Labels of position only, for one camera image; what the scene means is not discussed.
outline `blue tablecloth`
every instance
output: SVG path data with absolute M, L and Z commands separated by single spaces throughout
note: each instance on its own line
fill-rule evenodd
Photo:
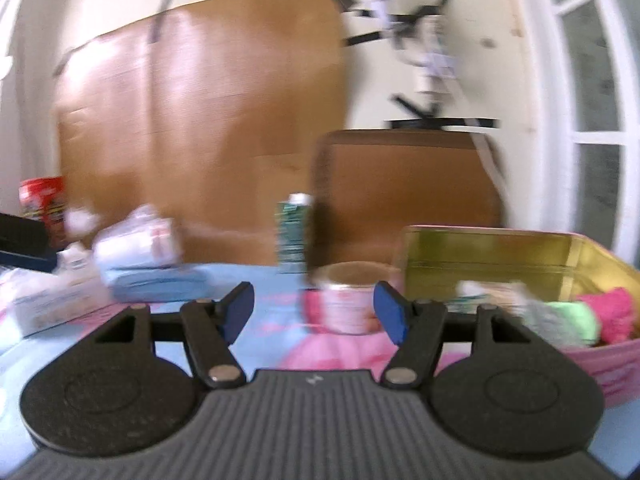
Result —
M 300 276 L 279 274 L 273 267 L 213 264 L 198 268 L 210 274 L 217 299 L 240 281 L 254 284 L 254 314 L 231 347 L 249 377 L 257 368 L 277 366 L 308 335 L 300 314 Z M 158 305 L 154 312 L 174 312 L 180 305 Z M 0 324 L 0 477 L 8 475 L 34 452 L 18 410 L 23 386 L 92 328 L 72 322 L 16 343 Z M 189 371 L 180 343 L 158 343 L 156 353 Z M 626 476 L 640 462 L 639 420 L 640 400 L 607 410 L 591 446 L 591 452 L 619 475 Z

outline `metal bolt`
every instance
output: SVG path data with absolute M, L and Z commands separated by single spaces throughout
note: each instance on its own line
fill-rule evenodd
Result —
M 385 378 L 392 384 L 411 384 L 418 378 L 418 374 L 411 368 L 391 368 L 386 372 Z
M 209 377 L 213 381 L 235 381 L 240 377 L 238 367 L 232 365 L 218 365 L 209 370 Z

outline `light green towel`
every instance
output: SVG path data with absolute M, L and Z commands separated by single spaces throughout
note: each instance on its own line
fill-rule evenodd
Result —
M 582 301 L 551 301 L 547 303 L 562 312 L 562 315 L 575 326 L 580 337 L 588 346 L 600 339 L 600 321 L 591 307 Z

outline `rolled sock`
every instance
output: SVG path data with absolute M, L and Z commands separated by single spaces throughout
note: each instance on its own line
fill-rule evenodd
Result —
M 579 301 L 588 304 L 600 320 L 600 338 L 609 344 L 629 339 L 634 329 L 634 300 L 623 287 L 614 288 L 603 294 L 578 296 Z
M 596 344 L 600 339 L 600 321 L 591 307 L 582 301 L 551 301 L 547 303 L 560 311 L 565 319 L 576 327 L 585 345 Z

